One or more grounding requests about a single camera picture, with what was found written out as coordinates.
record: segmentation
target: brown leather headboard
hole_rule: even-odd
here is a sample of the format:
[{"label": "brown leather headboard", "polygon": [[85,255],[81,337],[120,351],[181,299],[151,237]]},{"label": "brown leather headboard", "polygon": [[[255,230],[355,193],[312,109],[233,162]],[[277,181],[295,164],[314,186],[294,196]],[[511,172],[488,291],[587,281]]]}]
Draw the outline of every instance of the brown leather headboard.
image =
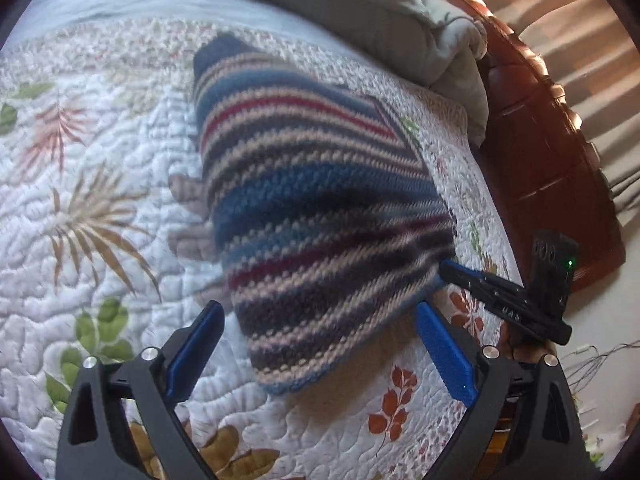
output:
[{"label": "brown leather headboard", "polygon": [[625,261],[613,202],[595,147],[544,62],[481,0],[447,0],[481,20],[488,53],[478,66],[489,99],[486,140],[475,153],[507,231],[522,279],[537,229],[580,244],[574,291]]}]

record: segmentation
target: gray comforter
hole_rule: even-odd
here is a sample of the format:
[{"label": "gray comforter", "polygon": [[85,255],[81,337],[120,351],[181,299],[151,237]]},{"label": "gray comforter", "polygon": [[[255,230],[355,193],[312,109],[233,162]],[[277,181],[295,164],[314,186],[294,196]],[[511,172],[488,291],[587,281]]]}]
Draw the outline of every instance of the gray comforter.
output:
[{"label": "gray comforter", "polygon": [[488,118],[476,59],[486,33],[444,0],[264,0],[349,41],[398,75],[462,104],[479,145]]}]

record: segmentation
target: floral quilt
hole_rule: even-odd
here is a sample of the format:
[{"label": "floral quilt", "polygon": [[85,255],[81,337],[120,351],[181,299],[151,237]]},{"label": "floral quilt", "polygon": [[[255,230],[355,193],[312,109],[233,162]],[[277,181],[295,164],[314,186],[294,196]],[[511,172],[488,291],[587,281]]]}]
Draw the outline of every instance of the floral quilt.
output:
[{"label": "floral quilt", "polygon": [[[220,31],[403,114],[456,219],[456,255],[519,279],[466,141],[463,109],[324,48],[210,22],[105,21],[0,57],[0,416],[28,462],[53,478],[82,359],[161,346],[210,299],[226,329],[190,400],[185,430],[220,479],[421,478],[459,422],[412,313],[317,384],[268,396],[226,300],[202,199],[191,103],[193,54]],[[500,322],[450,286],[434,303],[482,344]],[[164,478],[134,403],[127,416]]]}]

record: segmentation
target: beige curtain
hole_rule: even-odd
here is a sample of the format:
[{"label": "beige curtain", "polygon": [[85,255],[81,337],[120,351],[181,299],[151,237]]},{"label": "beige curtain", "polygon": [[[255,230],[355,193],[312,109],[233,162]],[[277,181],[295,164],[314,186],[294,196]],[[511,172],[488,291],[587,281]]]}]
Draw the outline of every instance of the beige curtain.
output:
[{"label": "beige curtain", "polygon": [[624,223],[640,206],[640,54],[605,0],[484,0],[582,118]]}]

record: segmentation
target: striped knitted sweater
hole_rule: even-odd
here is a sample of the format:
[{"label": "striped knitted sweater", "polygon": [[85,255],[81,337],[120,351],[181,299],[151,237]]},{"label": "striped knitted sweater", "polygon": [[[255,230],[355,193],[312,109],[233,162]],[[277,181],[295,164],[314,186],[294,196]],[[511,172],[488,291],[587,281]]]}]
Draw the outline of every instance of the striped knitted sweater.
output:
[{"label": "striped knitted sweater", "polygon": [[301,388],[433,287],[452,219],[398,114],[230,35],[197,52],[216,247],[257,381]]}]

